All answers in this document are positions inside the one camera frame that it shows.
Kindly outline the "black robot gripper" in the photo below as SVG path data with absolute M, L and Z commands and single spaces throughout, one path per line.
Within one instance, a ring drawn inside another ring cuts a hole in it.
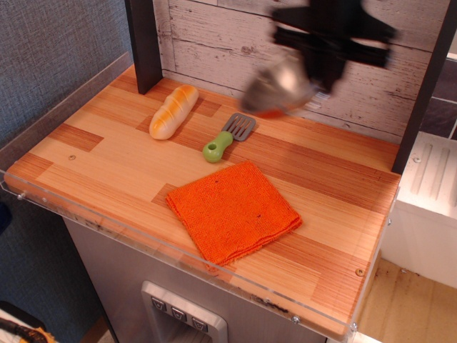
M 330 94 L 347 61 L 385 67 L 398 31 L 370 15 L 361 1 L 309 1 L 274 9 L 277 44 L 298 50 L 308 78 Z

